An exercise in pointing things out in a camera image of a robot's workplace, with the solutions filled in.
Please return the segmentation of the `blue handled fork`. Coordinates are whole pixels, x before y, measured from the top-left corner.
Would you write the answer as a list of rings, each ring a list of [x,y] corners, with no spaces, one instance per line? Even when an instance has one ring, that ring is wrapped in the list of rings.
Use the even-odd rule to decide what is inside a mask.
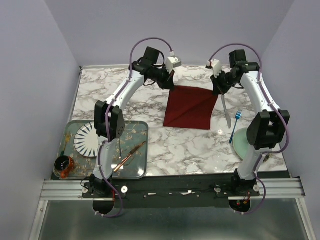
[[[230,139],[229,139],[229,143],[230,144],[233,142],[233,138],[234,138],[234,135],[235,135],[237,123],[240,120],[241,116],[242,116],[242,109],[239,109],[235,114],[235,123],[234,123],[234,127],[233,127],[233,130],[232,130],[232,134],[231,134]]]

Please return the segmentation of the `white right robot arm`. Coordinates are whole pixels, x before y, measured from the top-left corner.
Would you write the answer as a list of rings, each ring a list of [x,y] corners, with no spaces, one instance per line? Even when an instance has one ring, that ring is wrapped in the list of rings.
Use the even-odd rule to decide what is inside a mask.
[[[262,77],[261,62],[247,61],[245,51],[239,49],[229,53],[229,65],[230,72],[224,72],[220,61],[211,57],[206,68],[212,70],[210,79],[214,94],[223,97],[232,87],[240,84],[255,112],[255,118],[246,130],[247,153],[234,171],[230,183],[230,191],[241,196],[254,188],[262,161],[288,134],[290,114],[274,102]]]

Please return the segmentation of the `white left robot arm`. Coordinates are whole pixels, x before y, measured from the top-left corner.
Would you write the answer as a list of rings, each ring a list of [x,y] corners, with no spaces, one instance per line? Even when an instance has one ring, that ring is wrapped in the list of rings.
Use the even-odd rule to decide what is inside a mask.
[[[157,65],[161,52],[147,47],[144,55],[137,61],[130,60],[128,75],[116,91],[105,101],[97,101],[94,106],[94,128],[98,139],[98,153],[92,175],[89,177],[89,194],[101,198],[107,197],[114,190],[111,184],[112,163],[118,139],[125,130],[123,110],[136,91],[147,80],[153,80],[161,89],[174,88],[175,68],[182,61],[170,51],[161,66]]]

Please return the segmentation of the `dark red cloth napkin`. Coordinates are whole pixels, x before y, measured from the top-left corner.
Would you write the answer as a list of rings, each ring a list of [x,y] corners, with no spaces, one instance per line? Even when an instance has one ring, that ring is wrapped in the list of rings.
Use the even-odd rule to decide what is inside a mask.
[[[218,100],[211,90],[175,86],[169,92],[163,126],[210,130],[212,112]]]

